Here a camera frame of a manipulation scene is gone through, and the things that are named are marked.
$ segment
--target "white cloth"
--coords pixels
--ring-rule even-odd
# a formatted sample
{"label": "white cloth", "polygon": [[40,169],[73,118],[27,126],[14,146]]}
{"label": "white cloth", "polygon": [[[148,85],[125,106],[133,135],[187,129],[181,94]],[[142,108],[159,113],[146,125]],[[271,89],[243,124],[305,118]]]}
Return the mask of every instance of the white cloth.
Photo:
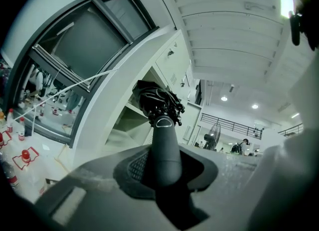
{"label": "white cloth", "polygon": [[38,69],[35,70],[33,76],[30,76],[29,81],[35,85],[36,90],[40,91],[43,88],[43,74]]}
{"label": "white cloth", "polygon": [[243,154],[245,154],[245,151],[247,150],[247,144],[243,142],[242,144],[240,144],[240,146],[241,146],[241,151],[243,152]]}

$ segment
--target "ventilation grille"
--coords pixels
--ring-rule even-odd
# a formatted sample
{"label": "ventilation grille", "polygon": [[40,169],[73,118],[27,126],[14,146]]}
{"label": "ventilation grille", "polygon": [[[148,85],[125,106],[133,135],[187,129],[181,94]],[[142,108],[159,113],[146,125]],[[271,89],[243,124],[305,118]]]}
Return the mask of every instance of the ventilation grille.
{"label": "ventilation grille", "polygon": [[[150,169],[147,168],[148,156],[149,151],[132,161],[128,166],[128,173],[134,180],[153,189],[154,180],[152,173],[148,172]],[[200,161],[187,155],[183,151],[180,151],[180,158],[183,170],[183,180],[187,183],[198,177],[204,171],[204,166]]]}
{"label": "ventilation grille", "polygon": [[171,77],[170,81],[173,83],[173,85],[175,85],[175,83],[177,81],[177,78],[176,78],[175,74],[173,74],[173,76]]}
{"label": "ventilation grille", "polygon": [[151,135],[151,136],[149,137],[147,144],[152,144],[152,141],[153,141],[153,135]]}

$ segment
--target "person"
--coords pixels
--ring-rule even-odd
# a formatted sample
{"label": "person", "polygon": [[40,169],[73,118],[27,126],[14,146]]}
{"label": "person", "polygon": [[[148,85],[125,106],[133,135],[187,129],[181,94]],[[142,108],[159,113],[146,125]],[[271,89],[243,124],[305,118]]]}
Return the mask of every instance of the person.
{"label": "person", "polygon": [[240,146],[239,154],[240,155],[245,155],[245,151],[246,151],[248,143],[249,143],[248,139],[243,139],[243,141],[239,144],[239,146]]}
{"label": "person", "polygon": [[26,84],[25,90],[29,90],[28,97],[39,95],[43,88],[43,74],[36,67],[33,69],[30,78]]}

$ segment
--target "balcony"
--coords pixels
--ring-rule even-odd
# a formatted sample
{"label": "balcony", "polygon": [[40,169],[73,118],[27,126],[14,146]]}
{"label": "balcony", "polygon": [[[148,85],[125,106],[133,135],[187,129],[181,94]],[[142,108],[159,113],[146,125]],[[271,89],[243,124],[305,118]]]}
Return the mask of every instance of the balcony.
{"label": "balcony", "polygon": [[258,130],[257,128],[245,126],[245,125],[238,124],[226,119],[214,117],[208,114],[202,114],[200,121],[211,124],[212,126],[218,122],[220,124],[220,127],[223,129],[244,134],[246,136],[250,136],[259,140],[261,140],[262,134],[263,134],[262,130]]}
{"label": "balcony", "polygon": [[285,137],[291,137],[291,136],[294,136],[296,134],[301,133],[302,131],[304,131],[304,125],[301,123],[299,125],[295,125],[295,126],[288,128],[286,130],[280,131],[280,132],[278,132],[278,134],[281,134]]}

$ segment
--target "glass pane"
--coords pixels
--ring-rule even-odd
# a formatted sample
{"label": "glass pane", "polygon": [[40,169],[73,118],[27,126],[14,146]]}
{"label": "glass pane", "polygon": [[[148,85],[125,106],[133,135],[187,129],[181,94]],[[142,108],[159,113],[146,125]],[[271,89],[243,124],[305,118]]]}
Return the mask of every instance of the glass pane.
{"label": "glass pane", "polygon": [[0,105],[3,104],[3,98],[5,95],[6,85],[11,72],[10,66],[7,62],[0,56]]}
{"label": "glass pane", "polygon": [[127,43],[89,3],[60,20],[39,44],[83,79],[95,74]]}
{"label": "glass pane", "polygon": [[149,30],[140,12],[130,0],[110,0],[104,3],[134,39]]}
{"label": "glass pane", "polygon": [[[65,85],[54,80],[54,77],[34,63],[29,70],[29,75],[24,79],[16,111],[23,114],[32,109],[33,105],[41,103],[65,88]],[[35,113],[36,124],[55,133],[69,136],[83,102],[83,97],[69,90],[48,100],[43,106],[37,107],[36,113],[29,112],[25,118],[33,120]]]}

